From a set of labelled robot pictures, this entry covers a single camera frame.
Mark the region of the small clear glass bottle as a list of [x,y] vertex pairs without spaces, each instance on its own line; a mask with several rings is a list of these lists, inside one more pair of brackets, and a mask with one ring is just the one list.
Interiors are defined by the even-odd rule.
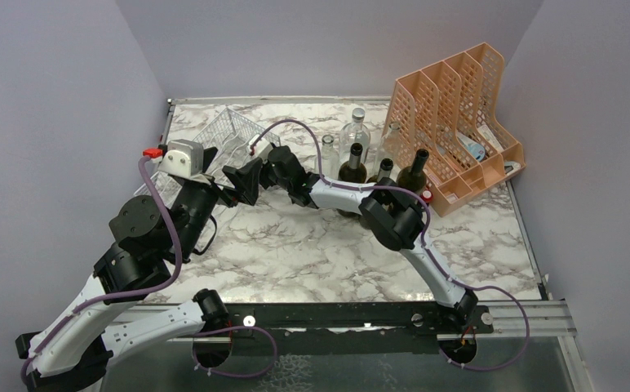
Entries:
[[335,137],[326,134],[320,141],[320,154],[315,158],[314,169],[316,173],[335,178],[339,167],[339,154],[335,148]]

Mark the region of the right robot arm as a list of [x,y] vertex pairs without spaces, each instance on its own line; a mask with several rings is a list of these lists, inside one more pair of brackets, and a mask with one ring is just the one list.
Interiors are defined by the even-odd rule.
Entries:
[[225,166],[222,171],[233,184],[235,198],[245,204],[255,204],[260,187],[278,186],[301,207],[361,216],[377,241],[400,252],[428,285],[442,307],[440,321],[446,330],[460,332],[472,322],[477,296],[431,244],[427,232],[431,214],[417,194],[392,180],[364,185],[306,171],[286,146],[271,149],[241,168]]

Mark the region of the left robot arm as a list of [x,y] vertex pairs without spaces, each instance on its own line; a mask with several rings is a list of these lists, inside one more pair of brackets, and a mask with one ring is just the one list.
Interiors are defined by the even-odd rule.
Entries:
[[155,188],[126,202],[109,223],[112,245],[72,303],[45,330],[16,339],[28,390],[84,390],[151,345],[195,332],[212,336],[228,326],[223,301],[208,289],[146,319],[115,323],[118,315],[175,281],[215,205],[234,204],[207,174],[217,152],[189,140],[144,151],[142,162],[158,162],[180,183],[180,192],[171,207]]

